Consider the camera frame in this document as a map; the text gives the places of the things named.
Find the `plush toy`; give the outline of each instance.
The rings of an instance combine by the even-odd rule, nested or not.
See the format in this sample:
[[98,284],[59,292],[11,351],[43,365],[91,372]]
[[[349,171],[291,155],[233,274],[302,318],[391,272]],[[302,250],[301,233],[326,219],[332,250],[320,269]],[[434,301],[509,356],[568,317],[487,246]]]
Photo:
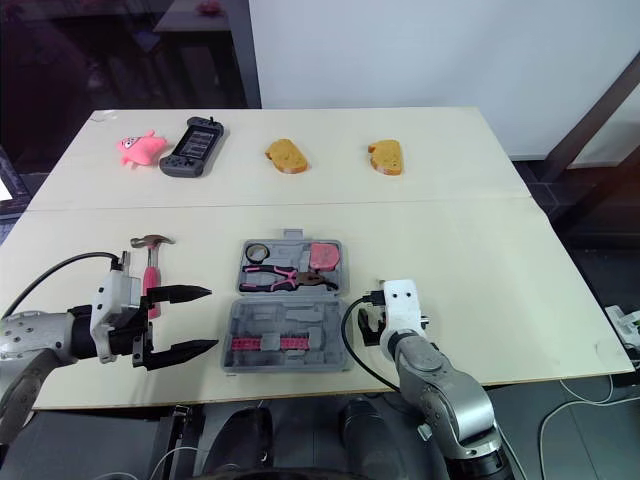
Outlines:
[[144,137],[127,137],[118,142],[118,150],[122,153],[120,160],[123,165],[132,162],[132,166],[151,165],[153,160],[167,146],[162,137],[154,137],[156,132],[150,130]]

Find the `pliers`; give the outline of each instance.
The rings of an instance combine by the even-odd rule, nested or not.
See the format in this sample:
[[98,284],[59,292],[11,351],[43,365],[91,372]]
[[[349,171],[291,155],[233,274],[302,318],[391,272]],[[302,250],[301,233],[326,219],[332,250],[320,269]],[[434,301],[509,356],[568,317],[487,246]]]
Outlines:
[[300,285],[326,285],[329,289],[338,289],[338,285],[327,280],[327,278],[322,275],[312,272],[299,272],[298,269],[294,267],[278,267],[276,265],[245,265],[242,267],[242,271],[245,273],[273,273],[275,275],[282,275],[286,278],[285,280],[280,280],[268,285],[241,283],[241,292],[276,292],[279,290],[292,292],[297,290]]

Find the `toast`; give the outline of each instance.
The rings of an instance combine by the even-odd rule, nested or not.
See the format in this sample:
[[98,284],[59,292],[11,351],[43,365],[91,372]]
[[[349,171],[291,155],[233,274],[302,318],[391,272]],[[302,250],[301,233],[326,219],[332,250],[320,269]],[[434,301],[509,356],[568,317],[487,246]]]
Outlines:
[[371,165],[385,175],[402,173],[402,149],[397,140],[380,140],[369,145]]
[[300,173],[309,168],[307,159],[288,138],[273,142],[265,155],[283,173]]

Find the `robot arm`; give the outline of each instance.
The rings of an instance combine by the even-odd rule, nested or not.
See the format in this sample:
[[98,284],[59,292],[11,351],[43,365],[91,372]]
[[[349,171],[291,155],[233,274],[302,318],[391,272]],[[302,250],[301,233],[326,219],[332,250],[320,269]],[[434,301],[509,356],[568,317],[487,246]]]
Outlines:
[[185,285],[152,288],[140,296],[140,280],[112,268],[92,305],[66,313],[27,311],[0,321],[0,445],[13,441],[47,376],[58,367],[98,356],[102,363],[132,354],[147,370],[186,362],[217,340],[192,340],[153,352],[148,310],[156,302],[187,302],[210,290]]
[[403,398],[424,414],[451,479],[513,479],[491,400],[427,340],[415,283],[387,281],[383,292],[386,327],[380,348],[395,362]]

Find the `open tool case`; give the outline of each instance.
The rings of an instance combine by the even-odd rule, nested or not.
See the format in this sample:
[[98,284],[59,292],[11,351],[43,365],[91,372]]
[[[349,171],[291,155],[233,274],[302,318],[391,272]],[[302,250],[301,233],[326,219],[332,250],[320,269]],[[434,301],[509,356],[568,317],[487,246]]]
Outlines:
[[[332,244],[340,254],[331,271],[318,272],[335,284],[300,285],[293,291],[243,292],[242,284],[269,285],[284,280],[273,273],[245,272],[251,267],[247,247],[264,245],[269,256],[260,265],[310,268],[311,245]],[[337,240],[305,240],[302,230],[285,230],[282,240],[249,240],[242,247],[236,287],[244,298],[231,307],[222,368],[226,372],[336,372],[347,368],[347,351],[340,336],[346,306],[338,298],[345,290],[342,245]]]

